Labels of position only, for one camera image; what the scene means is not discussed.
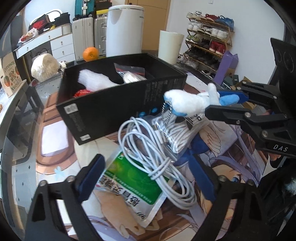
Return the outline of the white blue plush toy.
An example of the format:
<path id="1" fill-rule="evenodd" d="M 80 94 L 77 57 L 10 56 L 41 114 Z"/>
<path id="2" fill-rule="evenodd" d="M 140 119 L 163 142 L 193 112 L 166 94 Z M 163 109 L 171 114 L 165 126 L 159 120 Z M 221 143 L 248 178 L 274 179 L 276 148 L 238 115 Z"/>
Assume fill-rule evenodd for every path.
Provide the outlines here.
<path id="1" fill-rule="evenodd" d="M 164 101 L 175 116 L 190 118 L 204 114 L 210 105 L 220 105 L 220 94 L 214 84 L 207 85 L 207 91 L 192 94 L 184 90 L 172 89 L 164 94 Z"/>

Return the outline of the green medicine granule packet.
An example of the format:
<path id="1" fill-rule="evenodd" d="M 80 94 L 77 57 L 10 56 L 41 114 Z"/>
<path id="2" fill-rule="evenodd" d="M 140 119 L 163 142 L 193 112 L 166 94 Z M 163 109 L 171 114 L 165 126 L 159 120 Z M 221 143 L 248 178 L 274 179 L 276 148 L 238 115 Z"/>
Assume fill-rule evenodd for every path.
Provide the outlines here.
<path id="1" fill-rule="evenodd" d="M 95 190 L 120 195 L 143 228 L 150 225 L 166 199 L 157 182 L 133 166 L 121 149 L 106 160 L 106 169 Z"/>

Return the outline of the bagged white adidas socks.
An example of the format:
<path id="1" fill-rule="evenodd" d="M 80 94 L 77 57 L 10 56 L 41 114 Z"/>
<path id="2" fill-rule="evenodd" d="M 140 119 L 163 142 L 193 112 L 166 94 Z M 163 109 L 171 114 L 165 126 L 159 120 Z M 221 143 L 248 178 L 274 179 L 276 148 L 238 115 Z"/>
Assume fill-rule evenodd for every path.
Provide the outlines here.
<path id="1" fill-rule="evenodd" d="M 198 114 L 193 117 L 182 117 L 165 111 L 151 120 L 152 127 L 158 131 L 166 151 L 177 160 L 184 154 L 196 134 L 209 124 L 209 120 Z"/>

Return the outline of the red snack packet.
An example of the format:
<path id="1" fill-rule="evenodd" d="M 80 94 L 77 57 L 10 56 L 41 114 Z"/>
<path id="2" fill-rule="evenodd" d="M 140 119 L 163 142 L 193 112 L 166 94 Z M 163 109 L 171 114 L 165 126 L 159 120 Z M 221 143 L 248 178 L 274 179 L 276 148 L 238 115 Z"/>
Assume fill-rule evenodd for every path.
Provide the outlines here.
<path id="1" fill-rule="evenodd" d="M 89 91 L 87 89 L 81 89 L 81 90 L 78 90 L 75 94 L 74 94 L 74 98 L 77 98 L 77 97 L 81 97 L 81 96 L 85 96 L 85 95 L 88 95 L 88 94 L 92 94 L 93 92 L 92 91 Z"/>

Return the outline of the bagged cream cotton pads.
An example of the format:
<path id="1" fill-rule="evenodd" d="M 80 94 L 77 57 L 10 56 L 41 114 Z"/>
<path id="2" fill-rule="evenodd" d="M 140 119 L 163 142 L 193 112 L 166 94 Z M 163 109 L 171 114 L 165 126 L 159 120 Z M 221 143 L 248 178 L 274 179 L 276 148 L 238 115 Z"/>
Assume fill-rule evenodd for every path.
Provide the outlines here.
<path id="1" fill-rule="evenodd" d="M 117 63 L 114 63 L 114 67 L 126 84 L 146 80 L 145 69 L 142 67 L 119 65 Z"/>

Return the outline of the white foam wrap piece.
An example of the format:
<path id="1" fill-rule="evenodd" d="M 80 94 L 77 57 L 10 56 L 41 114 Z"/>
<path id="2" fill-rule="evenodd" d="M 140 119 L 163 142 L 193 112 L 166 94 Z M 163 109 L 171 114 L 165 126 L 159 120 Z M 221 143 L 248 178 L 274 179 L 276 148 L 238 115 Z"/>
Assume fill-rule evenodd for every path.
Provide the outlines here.
<path id="1" fill-rule="evenodd" d="M 111 87 L 118 86 L 107 76 L 84 69 L 79 72 L 78 82 L 85 86 L 86 90 L 95 92 Z"/>

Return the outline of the cream tumbler cup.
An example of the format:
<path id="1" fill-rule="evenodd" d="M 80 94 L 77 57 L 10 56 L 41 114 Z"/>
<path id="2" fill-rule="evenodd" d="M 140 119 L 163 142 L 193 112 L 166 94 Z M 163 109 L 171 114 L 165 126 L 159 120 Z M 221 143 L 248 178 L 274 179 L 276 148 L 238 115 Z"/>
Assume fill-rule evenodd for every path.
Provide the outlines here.
<path id="1" fill-rule="evenodd" d="M 183 40 L 182 34 L 160 30 L 158 58 L 175 65 Z"/>

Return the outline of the fruit carton box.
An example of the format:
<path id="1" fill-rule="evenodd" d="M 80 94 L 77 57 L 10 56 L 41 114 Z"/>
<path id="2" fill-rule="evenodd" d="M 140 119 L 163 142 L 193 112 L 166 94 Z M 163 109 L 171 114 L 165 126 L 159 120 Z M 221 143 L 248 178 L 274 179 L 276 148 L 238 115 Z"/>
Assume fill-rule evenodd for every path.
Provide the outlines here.
<path id="1" fill-rule="evenodd" d="M 22 84 L 22 78 L 12 52 L 1 58 L 0 78 L 2 88 L 8 97 L 12 96 Z"/>

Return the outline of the wrapped white cabbage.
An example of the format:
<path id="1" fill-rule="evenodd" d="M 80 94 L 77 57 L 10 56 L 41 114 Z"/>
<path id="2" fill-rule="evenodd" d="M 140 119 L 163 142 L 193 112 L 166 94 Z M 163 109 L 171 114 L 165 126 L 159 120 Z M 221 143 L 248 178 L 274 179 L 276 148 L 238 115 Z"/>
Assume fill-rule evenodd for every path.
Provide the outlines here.
<path id="1" fill-rule="evenodd" d="M 31 76 L 44 82 L 58 73 L 59 62 L 49 53 L 37 56 L 31 66 Z"/>

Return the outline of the large white cylindrical appliance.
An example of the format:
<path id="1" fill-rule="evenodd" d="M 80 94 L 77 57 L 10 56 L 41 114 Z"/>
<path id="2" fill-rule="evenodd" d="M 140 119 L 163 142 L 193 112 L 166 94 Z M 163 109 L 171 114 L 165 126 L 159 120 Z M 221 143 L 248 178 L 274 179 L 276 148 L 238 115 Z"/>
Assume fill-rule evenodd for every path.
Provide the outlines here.
<path id="1" fill-rule="evenodd" d="M 141 53 L 143 28 L 143 7 L 128 4 L 110 7 L 106 25 L 106 56 Z"/>

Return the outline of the orange fruit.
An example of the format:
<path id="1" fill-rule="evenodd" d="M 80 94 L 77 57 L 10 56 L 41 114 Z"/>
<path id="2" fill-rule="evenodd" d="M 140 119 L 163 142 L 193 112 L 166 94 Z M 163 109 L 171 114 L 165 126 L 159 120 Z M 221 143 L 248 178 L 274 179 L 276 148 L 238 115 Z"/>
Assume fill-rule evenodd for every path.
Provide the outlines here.
<path id="1" fill-rule="evenodd" d="M 95 47 L 88 47 L 83 52 L 83 59 L 86 62 L 98 60 L 99 58 L 99 50 Z"/>

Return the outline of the silver suitcase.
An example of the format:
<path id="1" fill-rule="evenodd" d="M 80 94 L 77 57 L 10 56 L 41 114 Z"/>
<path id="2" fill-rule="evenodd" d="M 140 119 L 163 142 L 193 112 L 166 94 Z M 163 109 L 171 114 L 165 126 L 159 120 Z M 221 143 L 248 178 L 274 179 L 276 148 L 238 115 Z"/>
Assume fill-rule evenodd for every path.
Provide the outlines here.
<path id="1" fill-rule="evenodd" d="M 107 16 L 100 16 L 94 20 L 94 46 L 101 56 L 106 55 Z"/>

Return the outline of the white suitcase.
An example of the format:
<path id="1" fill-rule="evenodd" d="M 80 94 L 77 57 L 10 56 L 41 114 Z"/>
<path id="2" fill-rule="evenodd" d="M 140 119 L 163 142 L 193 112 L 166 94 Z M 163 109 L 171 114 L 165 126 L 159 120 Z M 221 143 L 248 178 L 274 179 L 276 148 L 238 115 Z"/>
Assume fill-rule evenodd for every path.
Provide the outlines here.
<path id="1" fill-rule="evenodd" d="M 76 60 L 83 59 L 83 52 L 94 47 L 93 18 L 83 18 L 72 23 L 73 44 Z"/>

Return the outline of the teal suitcase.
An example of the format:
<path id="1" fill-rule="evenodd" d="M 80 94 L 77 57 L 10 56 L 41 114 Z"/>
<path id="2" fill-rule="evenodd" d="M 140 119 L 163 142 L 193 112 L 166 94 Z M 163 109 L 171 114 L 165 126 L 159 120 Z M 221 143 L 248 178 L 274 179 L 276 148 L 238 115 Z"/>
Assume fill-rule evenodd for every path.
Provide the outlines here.
<path id="1" fill-rule="evenodd" d="M 75 17 L 87 18 L 92 17 L 95 11 L 95 0 L 76 0 Z"/>

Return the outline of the white handled knife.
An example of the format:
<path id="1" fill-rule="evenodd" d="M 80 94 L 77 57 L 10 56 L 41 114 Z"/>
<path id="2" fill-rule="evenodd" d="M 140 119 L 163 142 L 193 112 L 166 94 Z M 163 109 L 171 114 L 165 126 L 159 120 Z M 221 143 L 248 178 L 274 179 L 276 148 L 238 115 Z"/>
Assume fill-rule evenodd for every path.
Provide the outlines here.
<path id="1" fill-rule="evenodd" d="M 65 68 L 67 68 L 67 65 L 66 65 L 66 62 L 65 62 L 65 61 L 60 61 L 60 62 L 59 62 L 59 65 L 60 65 L 60 69 L 65 69 Z"/>

